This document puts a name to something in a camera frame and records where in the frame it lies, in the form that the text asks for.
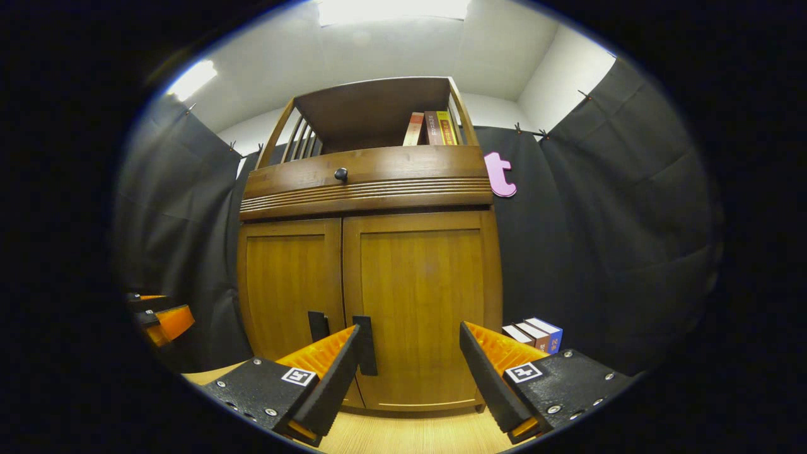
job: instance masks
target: stack of books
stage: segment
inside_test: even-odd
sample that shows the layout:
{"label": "stack of books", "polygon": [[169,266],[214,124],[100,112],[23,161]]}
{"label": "stack of books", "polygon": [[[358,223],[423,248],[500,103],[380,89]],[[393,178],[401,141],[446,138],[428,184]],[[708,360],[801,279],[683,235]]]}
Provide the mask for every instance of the stack of books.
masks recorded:
{"label": "stack of books", "polygon": [[412,112],[403,145],[457,145],[451,111]]}
{"label": "stack of books", "polygon": [[502,326],[502,334],[525,343],[550,355],[560,350],[560,340],[563,330],[539,318],[528,318],[522,323],[513,323]]}

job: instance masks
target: drawer knob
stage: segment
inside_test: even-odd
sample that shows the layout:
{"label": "drawer knob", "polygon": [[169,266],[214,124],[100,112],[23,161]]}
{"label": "drawer knob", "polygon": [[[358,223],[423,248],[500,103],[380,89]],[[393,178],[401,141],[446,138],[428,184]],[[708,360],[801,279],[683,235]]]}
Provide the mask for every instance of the drawer knob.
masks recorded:
{"label": "drawer knob", "polygon": [[344,181],[347,183],[348,181],[348,170],[344,167],[339,167],[336,172],[333,172],[333,178]]}

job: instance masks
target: bookshelf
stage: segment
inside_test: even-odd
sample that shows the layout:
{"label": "bookshelf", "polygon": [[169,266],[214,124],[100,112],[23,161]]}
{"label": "bookshelf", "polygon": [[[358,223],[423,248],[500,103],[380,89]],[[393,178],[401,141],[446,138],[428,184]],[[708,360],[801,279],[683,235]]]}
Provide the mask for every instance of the bookshelf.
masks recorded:
{"label": "bookshelf", "polygon": [[283,110],[255,169],[268,165],[269,155],[295,109],[300,117],[281,163],[310,158],[312,140],[321,142],[320,154],[401,145],[412,112],[448,111],[450,99],[468,135],[467,144],[478,146],[465,103],[452,78],[376,79],[296,96]]}
{"label": "bookshelf", "polygon": [[[451,103],[464,141],[455,130],[458,145],[401,145],[413,112],[451,111]],[[269,165],[295,109],[283,159]],[[343,405],[483,404],[458,323],[501,327],[492,204],[483,152],[451,78],[378,79],[292,98],[240,207],[239,298],[254,353],[277,359],[311,343],[307,311],[324,313],[332,333],[366,315],[378,375],[357,372]]]}

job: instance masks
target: cabinet door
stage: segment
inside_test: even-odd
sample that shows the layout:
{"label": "cabinet door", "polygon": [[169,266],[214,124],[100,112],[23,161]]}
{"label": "cabinet door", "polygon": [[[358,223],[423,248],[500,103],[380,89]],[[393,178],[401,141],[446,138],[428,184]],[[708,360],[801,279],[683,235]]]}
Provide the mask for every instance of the cabinet door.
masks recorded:
{"label": "cabinet door", "polygon": [[[341,219],[242,225],[238,246],[241,314],[257,356],[276,360],[312,342],[308,311],[331,333],[345,328]],[[355,383],[345,405],[363,407]]]}
{"label": "cabinet door", "polygon": [[373,326],[378,375],[356,375],[366,408],[483,403],[459,324],[501,329],[493,212],[345,218],[342,266],[346,316],[369,316]]}

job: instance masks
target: decorative grooves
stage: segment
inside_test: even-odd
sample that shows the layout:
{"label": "decorative grooves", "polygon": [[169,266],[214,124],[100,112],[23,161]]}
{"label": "decorative grooves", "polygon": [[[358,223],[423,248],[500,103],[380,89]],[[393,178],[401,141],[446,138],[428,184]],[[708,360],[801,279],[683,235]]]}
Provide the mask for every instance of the decorative grooves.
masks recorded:
{"label": "decorative grooves", "polygon": [[397,179],[312,187],[244,199],[240,217],[244,220],[341,209],[491,203],[491,186],[485,177]]}

